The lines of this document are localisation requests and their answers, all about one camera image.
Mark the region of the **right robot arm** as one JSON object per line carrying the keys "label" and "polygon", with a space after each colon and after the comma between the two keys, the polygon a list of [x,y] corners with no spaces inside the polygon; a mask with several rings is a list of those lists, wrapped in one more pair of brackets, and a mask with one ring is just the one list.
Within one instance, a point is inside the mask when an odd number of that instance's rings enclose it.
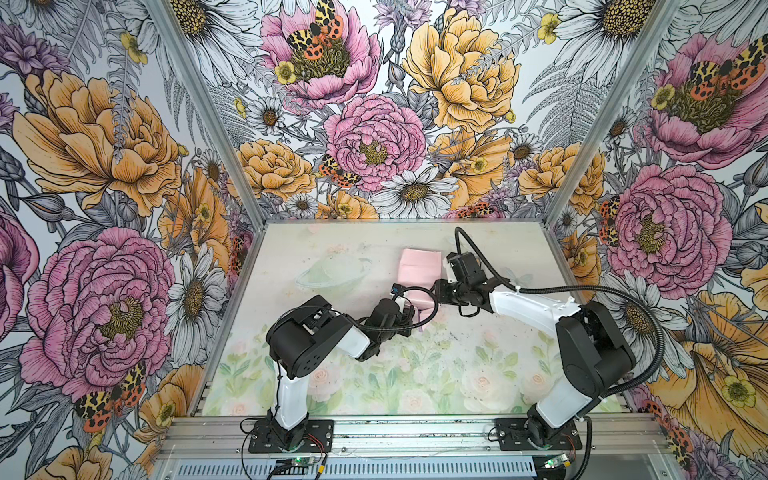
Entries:
{"label": "right robot arm", "polygon": [[441,305],[472,306],[508,316],[557,340],[563,377],[528,411],[527,441],[538,449],[610,395],[610,389],[637,364],[634,353],[607,307],[597,301],[580,304],[557,300],[560,287],[507,287],[500,280],[471,285],[440,279],[433,286]]}

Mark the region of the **aluminium front rail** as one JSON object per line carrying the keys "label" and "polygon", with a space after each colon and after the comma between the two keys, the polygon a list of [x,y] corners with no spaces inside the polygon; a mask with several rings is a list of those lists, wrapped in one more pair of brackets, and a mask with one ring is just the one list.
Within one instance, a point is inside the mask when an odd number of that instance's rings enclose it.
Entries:
{"label": "aluminium front rail", "polygon": [[[493,415],[340,416],[332,457],[501,455]],[[173,422],[158,458],[236,459],[247,451],[248,417],[199,416]],[[666,454],[661,428],[648,414],[598,413],[592,417],[594,455]]]}

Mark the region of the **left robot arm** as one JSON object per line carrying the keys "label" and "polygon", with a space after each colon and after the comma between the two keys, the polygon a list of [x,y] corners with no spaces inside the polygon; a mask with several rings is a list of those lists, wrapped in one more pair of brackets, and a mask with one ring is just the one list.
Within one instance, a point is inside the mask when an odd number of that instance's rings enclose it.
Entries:
{"label": "left robot arm", "polygon": [[308,432],[310,377],[333,351],[365,362],[393,337],[409,336],[417,317],[410,300],[384,298],[367,318],[356,320],[321,295],[283,314],[266,335],[277,370],[276,397],[267,413],[270,442],[285,451],[299,447]]}

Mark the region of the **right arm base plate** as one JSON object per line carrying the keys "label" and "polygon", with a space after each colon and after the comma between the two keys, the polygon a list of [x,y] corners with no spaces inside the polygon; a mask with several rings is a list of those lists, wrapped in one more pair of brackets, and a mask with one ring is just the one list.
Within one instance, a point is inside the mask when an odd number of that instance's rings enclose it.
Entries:
{"label": "right arm base plate", "polygon": [[502,451],[578,451],[583,448],[574,420],[551,428],[533,418],[502,417],[495,419],[494,433]]}

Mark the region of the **purple wrapping paper sheet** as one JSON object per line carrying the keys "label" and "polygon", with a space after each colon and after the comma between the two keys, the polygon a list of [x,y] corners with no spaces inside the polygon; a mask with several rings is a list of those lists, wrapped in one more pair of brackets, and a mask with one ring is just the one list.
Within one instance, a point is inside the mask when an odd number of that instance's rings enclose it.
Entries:
{"label": "purple wrapping paper sheet", "polygon": [[[397,283],[405,287],[431,289],[442,277],[443,262],[438,251],[404,249],[398,264]],[[421,291],[405,293],[407,304],[416,310],[414,322],[424,321],[433,311],[431,297]]]}

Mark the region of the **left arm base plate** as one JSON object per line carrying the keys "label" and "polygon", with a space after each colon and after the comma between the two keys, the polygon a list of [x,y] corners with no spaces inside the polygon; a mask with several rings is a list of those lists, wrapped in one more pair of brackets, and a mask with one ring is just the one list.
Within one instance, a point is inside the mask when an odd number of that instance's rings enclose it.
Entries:
{"label": "left arm base plate", "polygon": [[276,420],[256,417],[248,432],[250,454],[329,453],[332,449],[335,422],[307,418],[286,430]]}

